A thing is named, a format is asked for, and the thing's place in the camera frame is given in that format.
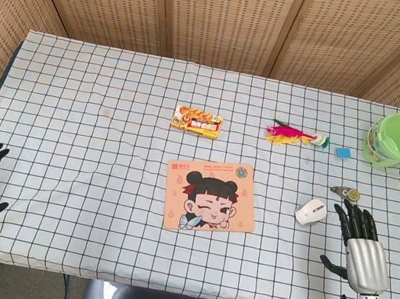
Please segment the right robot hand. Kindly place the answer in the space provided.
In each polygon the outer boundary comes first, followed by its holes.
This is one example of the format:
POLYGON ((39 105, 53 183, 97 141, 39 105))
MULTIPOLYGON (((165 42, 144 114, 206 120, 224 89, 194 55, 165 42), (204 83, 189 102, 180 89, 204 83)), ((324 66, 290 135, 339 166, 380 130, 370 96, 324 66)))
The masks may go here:
POLYGON ((384 293, 389 289, 389 271, 373 216, 348 200, 343 207, 335 204, 334 209, 340 220, 347 265, 335 265, 326 255, 320 258, 322 264, 329 272, 348 281, 357 294, 384 293))

